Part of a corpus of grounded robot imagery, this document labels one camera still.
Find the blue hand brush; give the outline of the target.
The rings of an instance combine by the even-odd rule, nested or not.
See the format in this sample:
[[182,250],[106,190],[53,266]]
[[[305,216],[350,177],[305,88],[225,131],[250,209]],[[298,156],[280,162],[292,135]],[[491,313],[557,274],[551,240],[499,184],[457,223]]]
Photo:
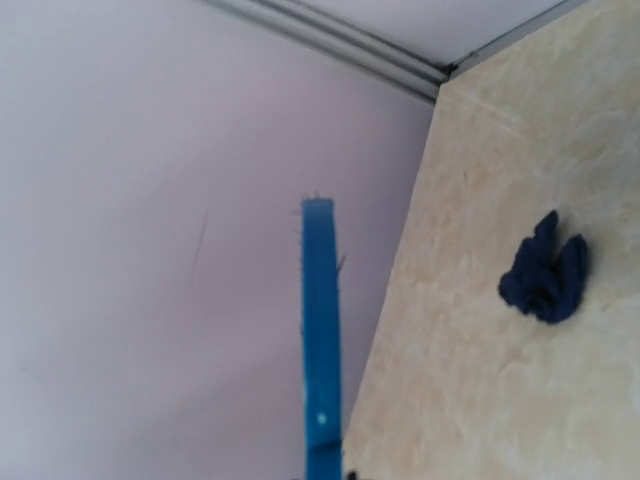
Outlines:
[[301,340],[306,479],[341,479],[342,370],[334,202],[301,202]]

